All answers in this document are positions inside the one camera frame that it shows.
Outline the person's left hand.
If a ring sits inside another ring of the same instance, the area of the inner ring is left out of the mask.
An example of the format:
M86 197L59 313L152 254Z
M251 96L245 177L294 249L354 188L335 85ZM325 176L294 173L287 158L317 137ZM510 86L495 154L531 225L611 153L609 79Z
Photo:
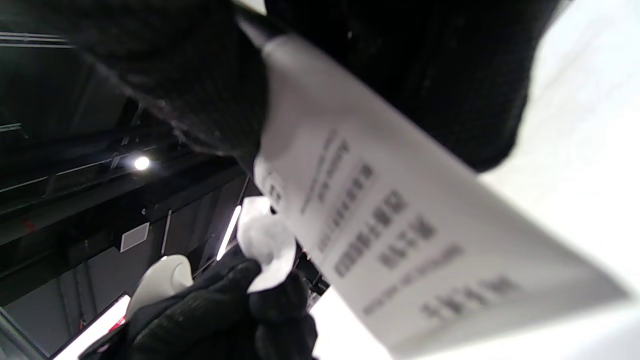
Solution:
M90 345L81 360L312 360L318 338L307 285L294 269L272 289L249 293L261 272L228 251L178 294L136 310Z

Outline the person's right hand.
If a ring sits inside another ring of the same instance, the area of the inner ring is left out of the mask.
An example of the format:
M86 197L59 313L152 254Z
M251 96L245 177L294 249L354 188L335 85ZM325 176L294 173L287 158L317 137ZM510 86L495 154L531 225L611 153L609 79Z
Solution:
M266 0L478 173L512 150L557 0ZM266 68L233 0L16 0L193 150L250 170Z

